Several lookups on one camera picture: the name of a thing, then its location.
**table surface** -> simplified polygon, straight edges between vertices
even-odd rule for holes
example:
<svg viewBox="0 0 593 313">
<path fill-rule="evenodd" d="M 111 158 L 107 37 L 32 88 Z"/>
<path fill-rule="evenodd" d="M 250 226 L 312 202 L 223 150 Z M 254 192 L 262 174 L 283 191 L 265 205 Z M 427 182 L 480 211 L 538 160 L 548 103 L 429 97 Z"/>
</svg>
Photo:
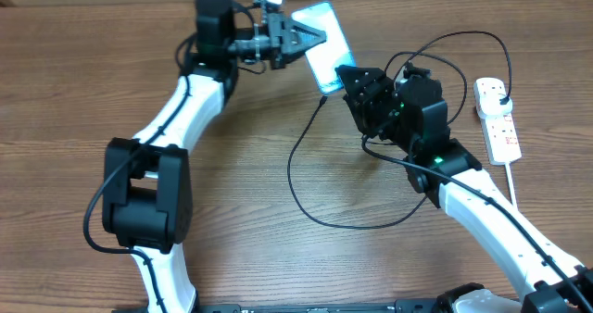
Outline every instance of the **table surface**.
<svg viewBox="0 0 593 313">
<path fill-rule="evenodd" d="M 334 7 L 362 67 L 382 68 L 396 51 L 446 32 L 499 35 L 511 52 L 524 155 L 512 166 L 519 208 L 593 265 L 593 0 L 342 0 Z M 168 100 L 177 76 L 172 53 L 193 31 L 193 18 L 185 4 L 0 8 L 0 311 L 108 312 L 145 303 L 132 259 L 89 248 L 82 216 L 101 182 L 107 142 L 134 135 Z M 504 169 L 488 165 L 471 86 L 484 76 L 507 80 L 502 51 L 488 37 L 466 35 L 431 52 L 457 63 L 470 83 L 452 136 L 507 193 Z M 442 81 L 454 112 L 459 75 L 417 61 Z M 202 303 L 388 302 L 466 282 L 514 296 L 474 238 L 430 203 L 395 228 L 367 232 L 324 228 L 300 213 L 286 160 L 319 98 L 305 59 L 263 76 L 242 73 L 191 155 L 194 216 L 184 247 Z M 419 200 L 403 168 L 360 150 L 340 94 L 293 164 L 305 208 L 326 221 L 388 222 Z M 116 244 L 100 212 L 91 229 L 100 244 Z"/>
</svg>

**power outlet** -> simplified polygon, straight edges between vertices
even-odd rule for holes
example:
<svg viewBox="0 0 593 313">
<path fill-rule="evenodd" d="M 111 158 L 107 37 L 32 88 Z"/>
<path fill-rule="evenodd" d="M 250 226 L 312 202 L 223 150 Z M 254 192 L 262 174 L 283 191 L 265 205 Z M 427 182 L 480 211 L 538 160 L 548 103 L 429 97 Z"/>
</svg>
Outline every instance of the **power outlet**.
<svg viewBox="0 0 593 313">
<path fill-rule="evenodd" d="M 512 112 L 512 100 L 502 105 L 500 100 L 507 96 L 504 82 L 496 78 L 484 77 L 473 84 L 475 108 L 480 119 L 489 119 Z"/>
<path fill-rule="evenodd" d="M 504 165 L 521 158 L 521 147 L 511 114 L 480 120 L 492 165 Z"/>
</svg>

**phone screen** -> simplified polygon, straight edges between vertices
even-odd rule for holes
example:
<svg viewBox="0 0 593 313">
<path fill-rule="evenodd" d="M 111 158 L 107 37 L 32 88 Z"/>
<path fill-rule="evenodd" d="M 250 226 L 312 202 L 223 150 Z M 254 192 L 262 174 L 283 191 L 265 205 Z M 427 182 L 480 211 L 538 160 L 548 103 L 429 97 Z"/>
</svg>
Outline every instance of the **phone screen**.
<svg viewBox="0 0 593 313">
<path fill-rule="evenodd" d="M 305 55 L 323 94 L 330 94 L 344 87 L 335 73 L 341 65 L 356 67 L 354 57 L 340 23 L 329 2 L 319 3 L 295 11 L 292 18 L 298 22 L 325 31 L 327 41 L 309 49 Z"/>
</svg>

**black cable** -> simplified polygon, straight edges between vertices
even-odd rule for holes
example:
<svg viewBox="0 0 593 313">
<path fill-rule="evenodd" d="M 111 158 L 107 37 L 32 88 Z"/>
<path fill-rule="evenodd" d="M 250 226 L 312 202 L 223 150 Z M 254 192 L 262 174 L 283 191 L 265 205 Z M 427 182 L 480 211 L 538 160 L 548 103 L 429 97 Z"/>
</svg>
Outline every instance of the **black cable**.
<svg viewBox="0 0 593 313">
<path fill-rule="evenodd" d="M 414 133 L 410 138 L 410 145 L 408 146 L 408 161 L 414 163 L 414 145 L 420 140 L 420 136 Z"/>
<path fill-rule="evenodd" d="M 422 167 L 419 165 L 415 165 L 415 164 L 412 164 L 407 161 L 399 160 L 399 159 L 393 158 L 391 156 L 384 156 L 384 155 L 378 154 L 378 153 L 370 150 L 367 147 L 366 143 L 367 143 L 368 139 L 369 139 L 368 136 L 363 136 L 363 138 L 362 138 L 362 149 L 367 154 L 369 154 L 373 157 L 376 157 L 378 159 L 382 159 L 384 161 L 388 161 L 388 162 L 392 162 L 394 164 L 401 165 L 406 168 L 421 170 L 427 174 L 431 174 L 438 178 L 441 178 L 441 179 L 445 180 L 446 182 L 455 183 L 455 184 L 459 185 L 459 187 L 482 198 L 489 205 L 496 208 L 500 213 L 502 213 L 515 226 L 515 228 L 523 235 L 523 237 L 527 240 L 527 242 L 535 248 L 536 252 L 544 259 L 544 261 L 546 263 L 548 263 L 549 266 L 552 269 L 554 269 L 554 271 L 558 274 L 558 276 L 560 276 L 560 278 L 562 278 L 562 280 L 568 285 L 568 287 L 571 289 L 573 294 L 576 296 L 576 300 L 578 301 L 578 303 L 576 303 L 576 304 L 579 305 L 579 307 L 583 308 L 586 312 L 593 313 L 593 307 L 591 307 L 591 305 L 588 303 L 587 299 L 578 290 L 578 288 L 573 284 L 573 282 L 568 278 L 568 276 L 566 276 L 566 274 L 560 269 L 560 267 L 558 267 L 556 262 L 554 262 L 554 259 L 551 256 L 546 254 L 546 252 L 541 248 L 541 246 L 539 246 L 539 244 L 537 244 L 537 242 L 534 240 L 534 238 L 531 235 L 529 235 L 529 232 L 527 232 L 527 230 L 521 225 L 521 223 L 519 223 L 519 221 L 517 221 L 517 219 L 515 219 L 511 215 L 511 213 L 509 213 L 509 211 L 507 211 L 507 209 L 502 207 L 494 198 L 488 197 L 485 194 L 482 194 L 480 191 L 475 190 L 474 188 L 470 187 L 469 185 L 467 185 L 463 182 L 460 182 L 459 180 L 453 179 L 443 173 L 439 173 L 432 169 L 428 169 L 428 168 L 425 168 L 425 167 Z"/>
<path fill-rule="evenodd" d="M 298 201 L 298 198 L 297 198 L 297 194 L 295 193 L 295 188 L 293 187 L 291 177 L 290 177 L 290 165 L 293 161 L 293 155 L 295 154 L 295 151 L 297 150 L 298 145 L 302 142 L 303 138 L 305 138 L 305 135 L 307 134 L 307 131 L 309 131 L 309 128 L 311 127 L 311 124 L 313 123 L 313 120 L 315 120 L 317 113 L 319 113 L 319 110 L 322 109 L 322 106 L 325 104 L 326 101 L 327 101 L 327 96 L 326 95 L 322 96 L 322 99 L 320 100 L 319 105 L 317 106 L 317 109 L 315 109 L 315 112 L 313 112 L 313 115 L 311 116 L 311 119 L 309 120 L 307 127 L 305 128 L 303 133 L 301 133 L 300 137 L 298 138 L 298 141 L 296 141 L 296 144 L 293 147 L 293 150 L 290 152 L 290 156 L 288 157 L 288 166 L 286 167 L 286 172 L 287 172 L 287 176 L 288 176 L 288 186 L 290 187 L 290 192 L 293 194 L 293 197 L 295 198 L 295 202 L 296 202 L 296 205 L 298 206 L 298 208 L 303 212 L 303 214 L 305 216 L 307 216 L 309 219 L 313 220 L 314 222 L 316 222 L 320 225 L 335 228 L 335 229 L 378 230 L 378 229 L 384 229 L 387 227 L 398 225 L 398 224 L 402 223 L 403 221 L 405 221 L 406 219 L 410 218 L 416 212 L 416 210 L 418 210 L 423 205 L 424 201 L 426 201 L 426 196 L 422 199 L 422 201 L 420 201 L 420 203 L 408 215 L 404 216 L 402 219 L 398 219 L 396 221 L 393 221 L 393 222 L 390 222 L 387 224 L 374 225 L 374 226 L 351 226 L 351 225 L 337 225 L 337 224 L 327 223 L 325 221 L 316 219 L 315 217 L 311 216 L 310 213 L 307 212 L 307 210 L 305 210 L 305 208 L 300 204 L 300 202 Z"/>
<path fill-rule="evenodd" d="M 256 27 L 256 20 L 255 20 L 255 18 L 253 18 L 251 11 L 249 11 L 251 9 L 251 6 L 245 7 L 245 6 L 242 6 L 240 3 L 233 1 L 233 7 L 235 10 L 237 10 L 238 13 L 245 14 L 251 21 L 251 24 L 253 25 L 253 27 L 254 28 Z"/>
<path fill-rule="evenodd" d="M 455 31 L 453 33 L 449 33 L 449 34 L 445 34 L 445 35 L 441 35 L 439 37 L 437 37 L 436 39 L 434 39 L 433 41 L 429 42 L 428 44 L 423 45 L 422 48 L 418 49 L 417 52 L 415 52 L 414 54 L 412 54 L 409 58 L 408 61 L 413 60 L 417 55 L 419 55 L 421 52 L 423 52 L 424 50 L 426 50 L 429 46 L 431 46 L 433 43 L 437 42 L 438 40 L 447 38 L 449 36 L 453 36 L 453 35 L 460 35 L 460 34 L 483 34 L 483 35 L 488 35 L 493 37 L 496 41 L 498 41 L 498 43 L 500 44 L 500 46 L 502 47 L 502 50 L 504 51 L 504 55 L 507 58 L 507 65 L 509 66 L 509 91 L 507 92 L 507 96 L 505 96 L 503 99 L 500 100 L 500 103 L 502 105 L 505 105 L 506 103 L 509 102 L 509 99 L 511 99 L 511 87 L 512 87 L 512 67 L 511 67 L 511 57 L 509 56 L 509 51 L 507 50 L 507 46 L 502 42 L 502 40 L 500 40 L 499 37 L 497 37 L 497 35 L 489 32 L 489 31 Z M 387 67 L 389 68 L 389 65 L 391 64 L 391 61 L 393 60 L 390 59 L 389 63 L 387 63 Z M 396 73 L 396 77 L 397 75 L 399 75 L 399 72 L 406 66 L 406 64 L 404 63 L 399 70 Z"/>
<path fill-rule="evenodd" d="M 465 99 L 467 99 L 467 79 L 465 78 L 465 75 L 463 74 L 463 72 L 461 71 L 461 69 L 458 66 L 456 66 L 452 62 L 450 62 L 450 61 L 448 61 L 448 60 L 446 60 L 446 59 L 444 59 L 443 57 L 440 57 L 440 56 L 426 54 L 426 53 L 418 53 L 418 52 L 404 51 L 404 52 L 399 52 L 399 53 L 391 56 L 391 59 L 389 59 L 389 61 L 387 62 L 387 65 L 385 66 L 385 72 L 387 72 L 387 69 L 389 69 L 389 66 L 391 65 L 391 62 L 393 62 L 393 60 L 396 59 L 398 56 L 402 56 L 402 55 L 414 55 L 414 54 L 416 54 L 416 56 L 430 57 L 432 59 L 436 59 L 437 61 L 440 61 L 440 62 L 443 62 L 443 63 L 447 64 L 448 66 L 454 68 L 460 74 L 461 78 L 463 79 L 463 98 L 461 99 L 460 108 L 457 109 L 457 113 L 455 113 L 455 115 L 453 115 L 453 118 L 451 118 L 449 121 L 447 121 L 447 125 L 453 123 L 453 121 L 460 115 L 461 111 L 463 110 L 463 105 L 465 105 Z"/>
<path fill-rule="evenodd" d="M 241 69 L 241 70 L 243 70 L 243 71 L 247 71 L 249 73 L 260 75 L 260 74 L 263 74 L 264 72 L 266 72 L 267 66 L 266 66 L 266 63 L 264 61 L 259 61 L 259 63 L 261 63 L 261 70 L 260 71 L 255 71 L 255 70 L 252 70 L 252 69 L 249 69 L 249 68 L 245 68 L 245 67 L 238 67 L 238 68 Z"/>
<path fill-rule="evenodd" d="M 186 85 L 185 94 L 183 95 L 182 101 L 175 108 L 175 110 L 173 110 L 173 112 L 167 118 L 167 120 L 165 120 L 165 122 L 160 127 L 158 127 L 157 132 L 155 132 L 155 134 L 152 135 L 152 137 L 150 137 L 146 142 L 144 142 L 142 145 L 140 145 L 140 147 L 138 147 L 134 152 L 132 152 L 119 166 L 117 166 L 109 174 L 109 176 L 107 176 L 107 178 L 103 181 L 101 186 L 99 186 L 99 188 L 97 189 L 95 195 L 93 196 L 93 198 L 91 199 L 91 202 L 89 203 L 89 206 L 86 208 L 86 212 L 84 214 L 84 221 L 82 223 L 82 233 L 84 234 L 84 239 L 86 239 L 86 242 L 94 250 L 101 252 L 101 253 L 108 253 L 108 254 L 131 254 L 131 255 L 139 256 L 144 260 L 145 265 L 148 267 L 148 273 L 150 274 L 150 281 L 152 282 L 153 290 L 155 291 L 155 298 L 157 299 L 157 305 L 160 306 L 163 313 L 167 313 L 167 309 L 165 308 L 165 304 L 163 303 L 163 298 L 160 296 L 160 291 L 158 290 L 157 275 L 155 274 L 155 269 L 152 265 L 150 257 L 148 257 L 142 251 L 131 249 L 131 248 L 128 248 L 128 249 L 108 248 L 108 247 L 103 247 L 103 246 L 97 244 L 95 242 L 95 240 L 93 240 L 93 238 L 91 237 L 91 233 L 89 230 L 89 227 L 90 227 L 89 224 L 91 221 L 91 215 L 93 214 L 93 210 L 95 209 L 95 206 L 96 206 L 97 202 L 99 201 L 99 198 L 105 191 L 105 187 L 107 187 L 107 185 L 113 180 L 113 178 L 116 175 L 118 175 L 118 173 L 122 169 L 124 169 L 126 166 L 130 165 L 130 163 L 132 163 L 132 161 L 134 159 L 136 159 L 136 157 L 138 157 L 145 150 L 147 145 L 150 145 L 154 141 L 156 141 L 156 139 L 167 129 L 167 127 L 170 125 L 170 123 L 175 119 L 177 114 L 179 114 L 179 112 L 183 108 L 183 105 L 187 101 L 187 98 L 189 96 L 191 96 L 191 94 L 190 94 L 191 85 L 190 85 L 188 73 L 187 73 L 187 71 L 185 71 L 185 67 L 179 61 L 179 53 L 181 52 L 183 47 L 186 46 L 185 47 L 185 59 L 187 60 L 187 58 L 189 56 L 189 52 L 191 50 L 191 46 L 194 43 L 195 38 L 196 38 L 196 35 L 192 34 L 187 39 L 183 40 L 180 43 L 180 45 L 177 47 L 177 49 L 175 50 L 175 62 L 177 63 L 177 66 L 180 68 L 180 73 L 185 78 L 185 85 Z"/>
</svg>

